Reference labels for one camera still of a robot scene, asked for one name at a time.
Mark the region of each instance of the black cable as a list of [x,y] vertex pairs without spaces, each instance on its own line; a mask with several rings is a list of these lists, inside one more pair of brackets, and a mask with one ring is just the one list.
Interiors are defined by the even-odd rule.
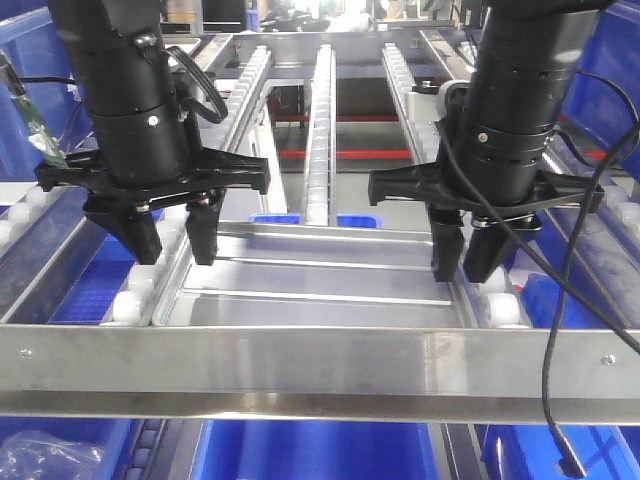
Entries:
[[471,50],[471,56],[473,57],[473,65],[475,65],[476,61],[478,60],[478,44],[468,30],[464,31],[464,36],[467,38],[469,50]]
[[73,78],[66,77],[20,77],[22,83],[66,83],[67,85],[77,85]]
[[634,137],[640,134],[640,121],[635,122],[627,133],[625,133],[622,138],[616,143],[616,145],[609,151],[606,157],[602,160],[602,162],[598,165],[594,175],[591,177],[589,181],[589,185],[587,187],[587,191],[585,192],[585,198],[582,202],[580,212],[578,214],[578,219],[576,220],[576,224],[571,233],[571,237],[567,244],[567,251],[565,254],[565,258],[562,265],[562,272],[558,275],[553,268],[540,257],[526,242],[524,242],[519,235],[511,228],[511,226],[504,219],[500,217],[495,208],[490,204],[490,202],[478,191],[477,188],[469,181],[466,177],[462,169],[457,163],[455,159],[453,148],[449,143],[448,138],[446,137],[446,132],[444,131],[444,127],[441,124],[437,124],[438,131],[440,133],[440,137],[442,139],[443,145],[447,151],[449,156],[449,161],[451,166],[453,167],[456,175],[459,179],[465,184],[465,186],[471,191],[471,193],[477,198],[480,204],[483,205],[489,211],[491,216],[498,222],[498,224],[504,229],[504,231],[516,241],[516,243],[527,253],[535,263],[542,268],[550,277],[556,280],[560,284],[560,293],[558,297],[558,305],[556,308],[556,312],[553,319],[552,328],[549,334],[549,339],[547,342],[547,347],[545,349],[545,355],[542,366],[542,404],[544,415],[547,420],[547,424],[549,425],[549,429],[553,436],[553,440],[558,448],[558,450],[562,454],[562,459],[560,460],[560,466],[562,471],[569,476],[574,478],[584,478],[586,476],[586,472],[584,467],[580,463],[571,443],[564,435],[558,424],[553,419],[551,415],[550,401],[549,401],[549,374],[551,371],[551,360],[553,357],[553,352],[555,348],[555,341],[557,339],[558,331],[561,327],[561,319],[564,313],[565,301],[566,301],[566,293],[570,293],[576,299],[578,299],[585,307],[591,310],[594,314],[596,314],[609,328],[611,328],[614,333],[624,341],[629,347],[631,347],[636,353],[640,354],[640,344],[620,325],[615,323],[612,319],[610,319],[604,312],[602,312],[596,305],[592,304],[588,299],[586,299],[583,295],[576,295],[579,293],[573,286],[569,284],[569,272],[571,266],[571,260],[573,258],[573,254],[576,249],[578,237],[582,231],[584,226],[587,214],[589,212],[589,206],[593,201],[594,194],[598,187],[600,178],[607,170],[607,168],[614,162],[620,151],[624,149],[627,143],[632,140]]
[[[449,163],[453,168],[454,173],[460,179],[460,181],[465,185],[465,187],[472,193],[472,195],[477,199],[478,203],[484,207],[484,209],[489,213],[491,217],[495,220],[497,225],[500,225],[505,233],[511,238],[539,267],[542,271],[544,271],[547,275],[549,275],[553,280],[563,285],[566,289],[567,293],[573,296],[578,302],[584,305],[588,310],[590,310],[596,317],[598,317],[602,322],[607,325],[625,344],[627,344],[633,351],[640,354],[640,342],[636,340],[632,335],[625,330],[625,328],[621,327],[615,320],[609,318],[609,315],[605,313],[598,305],[592,302],[589,298],[587,298],[582,292],[580,292],[573,285],[565,282],[562,278],[562,275],[554,270],[554,268],[547,263],[545,259],[543,259],[526,241],[524,241],[517,232],[513,230],[511,225],[509,225],[508,221],[500,216],[498,211],[495,209],[493,205],[480,193],[480,191],[471,183],[469,178],[465,175],[465,173],[460,168],[455,155],[453,153],[453,147],[449,142],[449,139],[446,136],[446,132],[444,130],[444,126],[441,123],[436,123],[436,127],[438,129],[438,133],[440,134],[440,138],[442,140],[442,144],[445,147],[447,155],[449,157]],[[635,124],[625,135],[624,137],[613,147],[611,152],[608,155],[618,155],[619,150],[627,144],[635,135],[640,132],[640,123]],[[623,312],[620,313],[621,323],[624,325],[630,325],[632,322],[624,315]]]
[[[624,90],[622,90],[617,84],[615,84],[614,82],[610,81],[607,78],[601,77],[599,75],[591,74],[590,72],[579,71],[578,73],[596,78],[602,81],[603,83],[607,84],[608,86],[610,86],[614,91],[618,93],[618,95],[623,99],[623,101],[627,105],[627,108],[629,109],[629,113],[633,118],[634,125],[637,125],[640,123],[640,118],[638,118],[638,112],[636,111],[635,106],[633,105],[633,102],[631,101],[629,96],[626,94],[626,92],[624,92]],[[571,152],[576,156],[576,158],[581,163],[589,165],[589,162],[586,161],[586,159],[578,152],[575,144],[573,144],[573,140],[571,139],[571,136],[568,133],[560,130],[557,132],[557,134],[565,141],[565,143],[567,144]],[[618,163],[622,163],[624,161],[624,158],[626,158],[628,155],[630,155],[633,152],[633,150],[635,150],[639,142],[640,142],[640,137],[636,139],[633,147],[630,149],[630,151],[626,155],[623,155],[621,157],[622,160],[620,160],[620,162]],[[612,149],[611,152],[607,154],[607,156],[598,164],[598,166],[596,167],[596,170],[594,171],[593,176],[591,177],[587,191],[585,192],[585,198],[582,205],[580,206],[580,211],[578,212],[578,218],[576,219],[576,223],[571,232],[571,236],[569,238],[569,241],[567,242],[567,250],[565,252],[565,257],[562,262],[561,274],[565,282],[569,282],[571,262],[575,254],[578,238],[584,228],[587,214],[589,212],[589,205],[593,200],[593,196],[595,194],[596,188],[600,183],[600,179],[602,178],[602,175],[604,175],[604,173],[609,169],[609,167],[615,165],[615,160],[617,157],[616,152],[619,152],[624,148],[624,144],[620,145],[619,143],[618,145],[616,145],[616,147],[618,146],[619,148],[614,147],[614,149]],[[582,466],[580,460],[578,459],[575,451],[573,450],[571,443],[569,442],[564,432],[562,431],[560,426],[556,423],[555,419],[553,418],[553,415],[551,413],[551,401],[549,398],[551,361],[553,359],[556,339],[558,337],[558,333],[560,329],[562,328],[562,319],[564,316],[564,310],[565,310],[566,298],[567,298],[566,293],[567,293],[566,289],[561,284],[560,291],[558,293],[558,303],[556,305],[556,311],[553,317],[553,322],[551,324],[549,339],[547,341],[547,346],[544,353],[544,360],[542,363],[542,409],[544,411],[544,416],[547,420],[547,425],[549,426],[549,430],[551,432],[551,435],[553,436],[554,442],[562,454],[563,458],[560,461],[560,466],[563,472],[573,478],[584,478],[586,476],[586,471]]]
[[[69,119],[67,120],[67,124],[64,127],[64,131],[62,135],[60,135],[60,139],[58,140],[58,144],[60,145],[60,149],[65,152],[65,154],[69,154],[71,150],[71,139],[73,138],[73,130],[80,116],[80,109],[82,107],[82,102],[78,102],[78,104],[71,111],[71,115],[69,115]],[[62,142],[67,137],[67,148],[63,148]]]
[[[564,282],[569,282],[569,273],[571,271],[571,262],[573,260],[573,256],[575,254],[576,246],[578,243],[578,237],[582,233],[582,229],[584,228],[584,223],[587,219],[587,214],[589,213],[589,205],[593,201],[593,196],[596,192],[597,186],[600,183],[600,179],[602,175],[607,171],[610,165],[616,159],[616,155],[607,155],[602,162],[600,162],[589,181],[589,185],[587,187],[587,191],[585,192],[585,197],[580,206],[580,211],[578,212],[578,218],[576,219],[576,223],[571,232],[571,236],[567,243],[567,250],[565,253],[564,260],[562,262],[562,278]],[[558,337],[558,332],[562,328],[562,317],[564,315],[564,309],[566,306],[566,290],[561,285],[560,291],[558,294],[558,303],[556,305],[556,311],[553,317],[553,322],[551,324],[551,329],[549,332],[549,338],[547,340],[547,346],[544,352],[544,360],[542,362],[542,409],[544,411],[545,419],[547,420],[547,425],[549,426],[549,430],[553,437],[553,440],[560,450],[562,454],[562,459],[560,460],[560,466],[562,471],[572,477],[572,478],[584,478],[586,477],[586,471],[577,457],[571,443],[565,436],[564,432],[560,428],[560,426],[556,423],[553,415],[551,414],[551,401],[549,398],[549,379],[551,376],[551,361],[553,359],[553,353],[555,349],[556,339]]]
[[636,107],[633,104],[633,100],[631,100],[631,97],[629,97],[627,92],[625,92],[620,85],[618,85],[613,80],[609,80],[607,77],[598,75],[597,73],[587,72],[586,70],[578,70],[576,73],[580,75],[584,75],[585,77],[599,80],[600,82],[604,83],[609,88],[611,88],[614,92],[616,92],[616,94],[618,94],[620,99],[624,102],[625,106],[627,107],[627,110],[629,110],[629,113],[631,114],[631,118],[633,118],[633,123],[640,122],[640,117],[638,117],[638,111],[636,110]]
[[578,147],[573,141],[573,138],[567,131],[563,130],[562,128],[556,128],[554,130],[554,134],[559,136],[564,141],[565,145],[578,162],[586,165],[587,167],[596,168],[597,165],[595,163],[592,163],[585,155],[582,154],[582,152],[580,152],[580,150],[578,150]]
[[[631,116],[632,123],[640,122],[640,115],[638,115],[638,111],[637,111],[637,109],[636,109],[636,107],[635,107],[635,105],[633,103],[633,100],[631,99],[631,97],[629,97],[627,92],[625,92],[624,89],[620,85],[618,85],[616,82],[614,82],[612,80],[609,80],[606,77],[598,75],[597,73],[588,72],[586,70],[578,70],[576,73],[578,73],[580,75],[584,75],[585,77],[596,79],[596,80],[604,83],[605,85],[607,85],[609,88],[611,88],[620,97],[622,102],[625,104],[625,107],[627,108],[627,110],[629,111],[629,115]],[[572,155],[576,158],[576,160],[578,162],[582,163],[583,165],[586,165],[587,167],[595,168],[594,163],[591,162],[586,156],[584,156],[578,150],[578,147],[576,146],[576,143],[574,142],[574,140],[571,137],[571,135],[569,134],[569,132],[567,132],[565,130],[562,130],[562,128],[557,128],[555,133],[560,138],[562,138],[562,140],[567,145],[567,148],[569,148],[569,150],[571,151]],[[622,160],[612,163],[610,165],[610,167],[616,167],[616,166],[620,165],[624,161],[624,159],[626,157],[628,157],[631,154],[631,152],[639,144],[640,144],[640,135],[638,135],[638,138],[636,139],[635,144],[631,147],[630,151],[626,155],[623,155],[621,157]]]

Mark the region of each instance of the white roller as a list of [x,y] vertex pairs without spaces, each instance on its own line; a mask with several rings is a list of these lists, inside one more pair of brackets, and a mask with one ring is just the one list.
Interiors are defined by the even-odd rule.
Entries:
[[607,185],[604,190],[604,203],[609,208],[614,208],[617,204],[627,201],[627,192],[618,185]]
[[153,291],[158,270],[155,265],[134,265],[129,272],[129,290],[142,293]]
[[512,293],[489,293],[484,296],[485,314],[492,327],[520,323],[520,305]]
[[627,228],[631,232],[631,235],[633,235],[636,240],[640,241],[640,224],[629,225]]
[[504,293],[507,290],[507,274],[502,267],[498,267],[484,283],[478,283],[478,291],[482,295],[489,293]]
[[146,298],[143,293],[131,290],[120,292],[113,300],[113,321],[137,325],[142,320],[145,307]]
[[50,198],[51,196],[40,187],[31,187],[25,195],[25,201],[37,207],[44,207]]
[[625,225],[636,225],[640,223],[640,205],[634,202],[622,202],[614,208],[616,216]]
[[25,225],[36,219],[38,208],[26,202],[18,202],[9,208],[7,218],[12,222]]
[[0,248],[14,241],[18,235],[19,226],[11,220],[0,220]]

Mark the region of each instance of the blue plastic bin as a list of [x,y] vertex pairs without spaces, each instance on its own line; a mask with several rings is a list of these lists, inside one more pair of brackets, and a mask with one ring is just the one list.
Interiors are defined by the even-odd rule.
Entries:
[[[640,467],[617,427],[565,426],[587,470],[587,480],[637,480]],[[494,425],[486,430],[482,458],[491,480],[566,480],[560,454],[544,425]]]
[[[522,300],[534,327],[550,328],[558,293],[558,284],[548,276],[529,276]],[[563,326],[603,328],[597,318],[571,297],[567,298]],[[588,480],[640,478],[635,457],[639,452],[637,448],[630,448],[638,445],[627,441],[627,438],[638,436],[637,428],[621,431],[618,427],[608,426],[565,426],[563,429],[587,469]],[[484,438],[483,460],[492,480],[566,478],[556,468],[560,454],[547,426],[492,425],[478,430]]]
[[142,424],[134,420],[1,417],[0,444],[24,430],[43,431],[61,440],[96,445],[104,450],[94,480],[124,477]]
[[189,480],[433,480],[425,424],[212,420]]
[[[299,213],[257,213],[252,215],[250,222],[264,223],[286,223],[297,225],[300,223]],[[353,215],[339,214],[339,227],[358,227],[358,228],[382,228],[382,217],[380,215]]]
[[[21,76],[70,76],[66,53],[47,8],[0,22],[0,49]],[[84,110],[68,127],[78,102],[67,85],[31,84],[27,90],[54,136],[70,132],[63,147],[75,145],[91,131]],[[0,85],[0,118],[0,181],[34,180],[33,169],[42,155],[29,143],[29,132],[3,85]]]
[[46,0],[5,0],[0,2],[0,20],[16,17],[46,5]]
[[[640,0],[619,0],[602,16],[584,52],[581,68],[620,85],[640,108]],[[609,150],[631,126],[624,103],[602,82],[576,75],[563,113],[583,128],[604,150]],[[623,167],[640,180],[640,151]]]

